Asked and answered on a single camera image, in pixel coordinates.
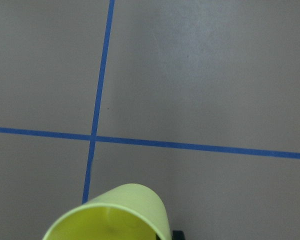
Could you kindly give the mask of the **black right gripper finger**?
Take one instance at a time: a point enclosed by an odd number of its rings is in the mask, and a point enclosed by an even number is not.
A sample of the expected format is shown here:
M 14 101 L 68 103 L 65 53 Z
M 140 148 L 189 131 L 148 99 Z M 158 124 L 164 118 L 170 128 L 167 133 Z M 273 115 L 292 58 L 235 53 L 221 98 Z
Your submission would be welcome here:
M 173 230 L 172 240 L 185 240 L 184 232 L 182 230 Z

